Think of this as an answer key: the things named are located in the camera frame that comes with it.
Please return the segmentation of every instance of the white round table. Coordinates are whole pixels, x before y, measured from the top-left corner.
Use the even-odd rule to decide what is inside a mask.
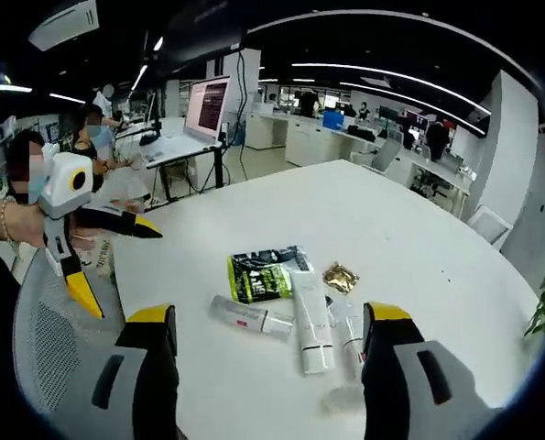
[[[467,225],[369,170],[339,160],[232,185],[147,214],[159,240],[118,237],[115,271],[125,316],[176,306],[178,424],[193,440],[363,438],[365,414],[328,414],[322,395],[343,376],[304,376],[295,328],[288,343],[213,320],[230,295],[226,258],[302,245],[316,270],[339,261],[360,276],[348,298],[408,311],[502,405],[525,371],[521,340],[537,298]],[[294,314],[291,300],[260,307]]]

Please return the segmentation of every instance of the gold foil packet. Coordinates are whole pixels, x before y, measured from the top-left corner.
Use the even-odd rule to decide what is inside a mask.
[[[337,261],[323,273],[325,283],[344,294],[349,293],[359,279],[360,277]]]

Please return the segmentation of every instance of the green snack package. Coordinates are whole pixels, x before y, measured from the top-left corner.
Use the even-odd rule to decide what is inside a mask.
[[[234,300],[240,303],[290,298],[289,272],[311,271],[307,255],[298,246],[235,254],[227,258]]]

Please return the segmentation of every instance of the laptop screen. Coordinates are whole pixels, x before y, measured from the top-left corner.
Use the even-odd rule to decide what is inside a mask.
[[[192,85],[185,132],[217,139],[223,118],[229,77]]]

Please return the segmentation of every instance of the gold bracelet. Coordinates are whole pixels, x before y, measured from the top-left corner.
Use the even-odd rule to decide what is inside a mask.
[[[19,256],[18,252],[18,243],[12,239],[12,237],[9,236],[9,233],[7,232],[7,225],[5,224],[5,207],[8,203],[15,203],[16,199],[12,197],[11,195],[7,195],[3,202],[1,203],[1,212],[0,212],[0,220],[1,220],[1,228],[4,230],[4,238],[7,243],[9,243],[9,246],[16,252],[16,255]]]

